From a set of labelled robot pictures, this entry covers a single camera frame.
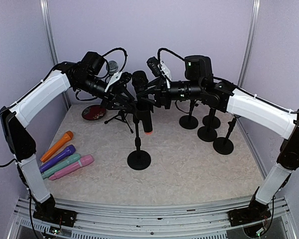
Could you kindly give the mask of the black tripod mic stand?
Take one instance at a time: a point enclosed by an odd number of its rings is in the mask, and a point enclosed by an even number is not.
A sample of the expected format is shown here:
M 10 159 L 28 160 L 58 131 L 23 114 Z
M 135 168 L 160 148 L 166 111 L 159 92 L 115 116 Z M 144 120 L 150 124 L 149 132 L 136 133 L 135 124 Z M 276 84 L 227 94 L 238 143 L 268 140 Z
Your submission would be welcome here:
M 130 132 L 134 133 L 134 131 L 132 130 L 130 124 L 128 123 L 128 121 L 126 119 L 127 115 L 128 115 L 128 113 L 125 110 L 119 110 L 116 115 L 114 115 L 110 119 L 104 121 L 104 124 L 108 124 L 109 122 L 111 122 L 113 120 L 118 120 L 118 121 L 120 121 L 122 123 L 125 123 L 128 126 Z

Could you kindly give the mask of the black tall microphone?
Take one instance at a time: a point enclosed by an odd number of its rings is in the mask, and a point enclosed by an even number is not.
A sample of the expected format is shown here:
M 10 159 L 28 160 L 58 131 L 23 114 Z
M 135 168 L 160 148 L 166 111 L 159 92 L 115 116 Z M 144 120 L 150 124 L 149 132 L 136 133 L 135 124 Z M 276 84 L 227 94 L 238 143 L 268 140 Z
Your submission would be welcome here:
M 140 96 L 138 96 L 139 93 L 147 89 L 148 82 L 149 81 L 144 71 L 138 70 L 133 72 L 132 86 L 134 87 L 134 91 L 137 95 L 137 118 L 142 121 L 145 134 L 152 134 L 151 107 L 147 102 L 143 101 Z

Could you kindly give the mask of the silver rhinestone microphone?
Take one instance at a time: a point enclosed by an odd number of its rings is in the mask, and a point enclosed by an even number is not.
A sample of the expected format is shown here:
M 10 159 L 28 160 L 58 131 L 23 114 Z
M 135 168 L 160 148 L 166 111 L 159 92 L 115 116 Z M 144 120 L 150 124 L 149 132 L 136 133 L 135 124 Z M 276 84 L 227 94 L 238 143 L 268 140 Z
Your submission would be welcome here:
M 119 70 L 118 63 L 114 60 L 110 60 L 107 65 L 107 71 L 108 71 L 109 75 L 113 75 L 113 74 L 117 73 L 118 70 Z

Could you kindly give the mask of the orange microphone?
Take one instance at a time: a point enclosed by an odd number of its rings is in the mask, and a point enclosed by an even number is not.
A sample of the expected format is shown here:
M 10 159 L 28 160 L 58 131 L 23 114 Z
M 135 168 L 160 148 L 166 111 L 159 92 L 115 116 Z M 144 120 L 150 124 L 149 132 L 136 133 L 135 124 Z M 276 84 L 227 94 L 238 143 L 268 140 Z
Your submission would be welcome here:
M 59 150 L 65 143 L 72 140 L 73 137 L 74 137 L 74 134 L 72 131 L 69 130 L 69 131 L 65 132 L 65 134 L 44 153 L 44 155 L 41 157 L 40 161 L 44 163 L 47 160 L 49 160 L 51 158 L 51 156 L 57 150 Z

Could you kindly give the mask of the pink microphone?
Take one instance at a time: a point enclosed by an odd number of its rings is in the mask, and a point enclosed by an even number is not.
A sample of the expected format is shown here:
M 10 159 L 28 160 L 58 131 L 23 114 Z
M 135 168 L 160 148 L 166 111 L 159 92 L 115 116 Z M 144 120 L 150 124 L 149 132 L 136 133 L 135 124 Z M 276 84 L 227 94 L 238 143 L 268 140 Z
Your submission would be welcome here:
M 53 181 L 56 179 L 59 179 L 67 174 L 70 174 L 82 167 L 88 166 L 89 164 L 94 162 L 94 157 L 91 155 L 86 155 L 81 157 L 76 162 L 71 163 L 70 165 L 64 167 L 63 169 L 55 172 L 53 175 L 51 175 L 48 179 Z

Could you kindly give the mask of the purple microphone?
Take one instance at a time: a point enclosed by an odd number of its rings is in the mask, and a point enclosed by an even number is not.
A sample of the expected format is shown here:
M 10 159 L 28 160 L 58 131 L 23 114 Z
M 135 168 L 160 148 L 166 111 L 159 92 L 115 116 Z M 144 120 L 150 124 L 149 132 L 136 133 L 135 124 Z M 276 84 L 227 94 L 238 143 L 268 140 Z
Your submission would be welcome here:
M 55 164 L 60 162 L 62 159 L 65 159 L 66 157 L 74 154 L 76 151 L 76 148 L 74 145 L 69 145 L 65 147 L 59 154 L 57 154 L 55 157 L 52 159 L 48 160 L 46 163 L 44 163 L 42 166 L 40 166 L 39 171 L 40 173 L 43 173 L 53 167 Z

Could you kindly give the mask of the teal microphone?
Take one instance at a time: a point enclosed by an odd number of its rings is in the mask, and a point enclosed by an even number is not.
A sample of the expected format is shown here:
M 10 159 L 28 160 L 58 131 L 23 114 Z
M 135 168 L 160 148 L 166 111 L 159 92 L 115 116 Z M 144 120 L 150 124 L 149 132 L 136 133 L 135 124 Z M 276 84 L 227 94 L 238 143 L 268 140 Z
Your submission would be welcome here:
M 71 156 L 67 157 L 66 159 L 64 159 L 63 161 L 57 163 L 56 165 L 54 165 L 53 167 L 51 167 L 50 169 L 46 170 L 45 172 L 43 172 L 41 174 L 42 178 L 48 178 L 51 175 L 53 175 L 55 172 L 65 168 L 66 166 L 78 161 L 81 158 L 81 155 L 79 153 L 74 153 Z

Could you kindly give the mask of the black round-base stand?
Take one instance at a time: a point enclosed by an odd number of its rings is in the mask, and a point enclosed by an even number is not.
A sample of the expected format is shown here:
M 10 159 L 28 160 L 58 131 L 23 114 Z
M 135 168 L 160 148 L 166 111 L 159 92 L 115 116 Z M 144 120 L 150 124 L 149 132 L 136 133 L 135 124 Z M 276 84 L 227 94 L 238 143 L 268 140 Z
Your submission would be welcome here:
M 220 127 L 221 121 L 215 114 L 216 110 L 214 108 L 210 108 L 209 114 L 202 119 L 204 126 L 211 126 L 213 129 Z

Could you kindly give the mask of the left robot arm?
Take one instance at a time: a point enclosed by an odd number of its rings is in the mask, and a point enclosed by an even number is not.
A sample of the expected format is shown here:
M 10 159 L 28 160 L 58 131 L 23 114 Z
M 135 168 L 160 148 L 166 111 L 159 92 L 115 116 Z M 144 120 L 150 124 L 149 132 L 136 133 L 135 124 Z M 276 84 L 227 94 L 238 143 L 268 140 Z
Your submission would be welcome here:
M 98 77 L 106 62 L 103 55 L 89 51 L 77 63 L 58 63 L 24 96 L 0 110 L 4 137 L 14 156 L 13 161 L 35 203 L 35 211 L 31 213 L 35 219 L 73 226 L 77 213 L 56 207 L 55 199 L 46 188 L 39 171 L 35 140 L 26 128 L 42 109 L 70 88 L 102 99 L 102 106 L 108 110 L 118 104 L 132 112 L 134 97 L 124 89 L 132 75 L 119 71 L 106 83 Z

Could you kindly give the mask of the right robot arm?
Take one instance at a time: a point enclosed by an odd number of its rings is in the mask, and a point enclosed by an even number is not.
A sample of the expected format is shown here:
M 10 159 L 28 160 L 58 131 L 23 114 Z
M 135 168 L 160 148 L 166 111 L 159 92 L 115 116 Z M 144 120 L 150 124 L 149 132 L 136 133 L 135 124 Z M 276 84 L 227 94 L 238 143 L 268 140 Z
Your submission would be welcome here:
M 142 119 L 144 132 L 152 133 L 153 107 L 169 109 L 172 101 L 192 100 L 208 105 L 212 111 L 230 113 L 260 124 L 283 138 L 275 165 L 263 184 L 254 193 L 248 207 L 232 210 L 250 221 L 255 221 L 268 210 L 276 192 L 287 183 L 292 172 L 299 168 L 299 110 L 285 109 L 253 95 L 237 85 L 215 77 L 211 59 L 202 55 L 183 58 L 185 80 L 174 82 L 169 69 L 160 57 L 151 57 L 147 65 L 155 76 L 153 81 L 141 80 L 137 99 L 146 103 Z

